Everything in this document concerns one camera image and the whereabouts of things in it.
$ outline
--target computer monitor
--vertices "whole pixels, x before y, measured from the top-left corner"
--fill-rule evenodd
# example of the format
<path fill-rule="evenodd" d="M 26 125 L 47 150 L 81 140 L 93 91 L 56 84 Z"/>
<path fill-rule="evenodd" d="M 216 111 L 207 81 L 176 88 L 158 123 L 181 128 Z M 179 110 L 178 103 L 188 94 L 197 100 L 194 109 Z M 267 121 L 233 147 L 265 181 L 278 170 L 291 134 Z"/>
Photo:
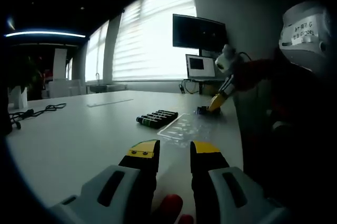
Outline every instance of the computer monitor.
<path fill-rule="evenodd" d="M 214 78 L 214 59 L 186 54 L 187 78 Z"/>
<path fill-rule="evenodd" d="M 221 52 L 228 43 L 226 27 L 215 21 L 173 14 L 173 46 Z"/>

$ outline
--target white table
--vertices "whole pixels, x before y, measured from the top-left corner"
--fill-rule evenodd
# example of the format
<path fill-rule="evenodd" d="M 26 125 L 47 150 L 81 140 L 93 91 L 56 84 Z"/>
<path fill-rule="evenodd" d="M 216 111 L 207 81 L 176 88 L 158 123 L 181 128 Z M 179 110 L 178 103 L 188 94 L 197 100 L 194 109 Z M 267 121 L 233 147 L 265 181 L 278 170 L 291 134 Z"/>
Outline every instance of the white table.
<path fill-rule="evenodd" d="M 93 103 L 126 102 L 88 107 Z M 207 106 L 209 96 L 119 91 L 30 101 L 35 111 L 67 103 L 61 110 L 44 113 L 21 122 L 8 136 L 9 150 L 32 191 L 46 207 L 70 195 L 79 195 L 81 186 L 109 165 L 117 165 L 134 144 L 158 139 L 158 130 L 136 122 L 139 115 L 158 109 L 193 113 Z M 243 169 L 242 145 L 236 109 L 230 98 L 221 107 L 226 122 L 211 142 L 230 166 Z M 195 216 L 190 148 L 161 141 L 157 189 L 153 207 L 167 194 L 184 200 L 182 213 Z"/>

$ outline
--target desk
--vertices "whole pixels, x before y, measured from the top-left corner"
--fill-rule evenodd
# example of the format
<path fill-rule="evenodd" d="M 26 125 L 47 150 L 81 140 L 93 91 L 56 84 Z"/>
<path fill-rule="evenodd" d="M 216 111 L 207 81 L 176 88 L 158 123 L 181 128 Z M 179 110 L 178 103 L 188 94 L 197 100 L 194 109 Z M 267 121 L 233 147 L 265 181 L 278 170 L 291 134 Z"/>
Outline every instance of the desk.
<path fill-rule="evenodd" d="M 116 104 L 87 107 L 88 104 Z M 158 130 L 136 122 L 136 117 L 158 109 L 193 113 L 206 106 L 211 97 L 190 94 L 118 91 L 28 102 L 28 108 L 44 109 L 67 103 L 61 110 L 44 113 L 21 122 L 8 136 L 9 150 L 21 175 L 46 207 L 70 195 L 79 195 L 81 186 L 109 165 L 117 165 L 134 144 L 159 139 Z M 242 145 L 233 100 L 221 107 L 226 123 L 211 140 L 230 166 L 243 169 Z M 161 141 L 157 189 L 153 207 L 166 194 L 184 200 L 182 213 L 195 216 L 190 148 Z"/>

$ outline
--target label sticker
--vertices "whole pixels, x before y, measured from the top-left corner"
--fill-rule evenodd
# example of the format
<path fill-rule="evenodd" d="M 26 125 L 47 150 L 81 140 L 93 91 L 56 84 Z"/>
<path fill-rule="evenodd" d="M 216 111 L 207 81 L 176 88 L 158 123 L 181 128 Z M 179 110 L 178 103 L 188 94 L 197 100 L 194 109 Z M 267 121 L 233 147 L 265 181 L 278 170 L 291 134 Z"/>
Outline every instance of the label sticker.
<path fill-rule="evenodd" d="M 292 25 L 293 33 L 291 36 L 292 45 L 303 43 L 304 36 L 318 37 L 317 21 L 314 16 L 306 17 Z"/>

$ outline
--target sink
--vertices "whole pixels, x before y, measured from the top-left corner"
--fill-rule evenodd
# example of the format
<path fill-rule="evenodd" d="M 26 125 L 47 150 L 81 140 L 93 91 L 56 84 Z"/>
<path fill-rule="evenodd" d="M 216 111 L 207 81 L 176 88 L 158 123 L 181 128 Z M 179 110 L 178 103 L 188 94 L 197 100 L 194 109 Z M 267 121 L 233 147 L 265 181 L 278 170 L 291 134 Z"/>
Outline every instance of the sink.
<path fill-rule="evenodd" d="M 92 85 L 89 87 L 90 91 L 93 93 L 106 93 L 107 92 L 107 85 Z"/>

